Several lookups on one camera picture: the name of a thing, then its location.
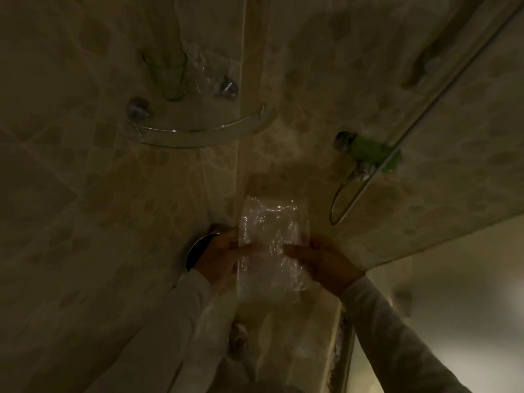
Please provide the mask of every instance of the clear plastic wrap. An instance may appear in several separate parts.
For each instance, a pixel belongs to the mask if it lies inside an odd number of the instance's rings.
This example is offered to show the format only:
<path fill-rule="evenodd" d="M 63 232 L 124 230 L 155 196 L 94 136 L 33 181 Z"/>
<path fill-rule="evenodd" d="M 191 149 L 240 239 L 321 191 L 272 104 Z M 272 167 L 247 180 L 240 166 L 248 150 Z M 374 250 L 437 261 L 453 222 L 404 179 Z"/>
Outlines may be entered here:
<path fill-rule="evenodd" d="M 298 293 L 309 286 L 311 278 L 303 266 L 284 254 L 282 245 L 302 245 L 308 240 L 304 203 L 248 197 L 240 218 L 239 245 L 258 241 L 262 248 L 239 262 L 239 300 L 298 301 Z"/>

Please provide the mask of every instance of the long-sleeved shirt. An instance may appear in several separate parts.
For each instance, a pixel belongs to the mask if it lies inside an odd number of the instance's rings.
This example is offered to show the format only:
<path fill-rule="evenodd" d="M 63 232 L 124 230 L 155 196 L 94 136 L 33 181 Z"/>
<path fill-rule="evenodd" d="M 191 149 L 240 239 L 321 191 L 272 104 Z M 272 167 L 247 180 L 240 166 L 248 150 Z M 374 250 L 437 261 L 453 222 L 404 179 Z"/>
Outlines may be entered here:
<path fill-rule="evenodd" d="M 211 285 L 193 269 L 86 392 L 167 393 L 211 297 Z M 385 393 L 469 392 L 366 277 L 349 286 L 341 300 Z"/>

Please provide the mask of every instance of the sleeve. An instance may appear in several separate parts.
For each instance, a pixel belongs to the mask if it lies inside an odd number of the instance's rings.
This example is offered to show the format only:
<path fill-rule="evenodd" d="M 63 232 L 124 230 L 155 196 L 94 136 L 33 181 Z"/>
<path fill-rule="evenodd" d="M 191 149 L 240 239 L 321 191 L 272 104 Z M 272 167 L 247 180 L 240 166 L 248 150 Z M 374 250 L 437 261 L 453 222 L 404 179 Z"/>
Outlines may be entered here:
<path fill-rule="evenodd" d="M 469 392 L 400 320 L 368 278 L 350 285 L 341 299 L 385 393 Z"/>
<path fill-rule="evenodd" d="M 210 283 L 191 270 L 86 393 L 165 393 L 211 297 Z"/>

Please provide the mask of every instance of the green glass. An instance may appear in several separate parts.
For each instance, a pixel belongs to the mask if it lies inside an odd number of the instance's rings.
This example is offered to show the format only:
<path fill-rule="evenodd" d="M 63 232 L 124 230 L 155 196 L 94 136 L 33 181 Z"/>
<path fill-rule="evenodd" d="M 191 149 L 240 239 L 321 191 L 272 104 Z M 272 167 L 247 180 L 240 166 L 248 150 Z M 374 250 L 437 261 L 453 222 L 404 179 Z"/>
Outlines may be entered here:
<path fill-rule="evenodd" d="M 187 55 L 180 64 L 170 64 L 157 53 L 144 52 L 144 62 L 158 89 L 169 101 L 181 100 L 189 90 L 187 79 Z"/>

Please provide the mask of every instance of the white surface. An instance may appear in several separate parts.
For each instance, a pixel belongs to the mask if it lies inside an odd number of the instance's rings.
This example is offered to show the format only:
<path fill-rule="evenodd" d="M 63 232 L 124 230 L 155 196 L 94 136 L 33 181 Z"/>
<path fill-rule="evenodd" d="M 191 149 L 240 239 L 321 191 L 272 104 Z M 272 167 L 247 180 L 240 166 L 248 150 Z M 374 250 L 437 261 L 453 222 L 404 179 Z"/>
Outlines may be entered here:
<path fill-rule="evenodd" d="M 411 290 L 410 324 L 474 393 L 524 386 L 524 216 L 376 268 L 388 297 Z M 349 392 L 380 392 L 356 345 Z"/>

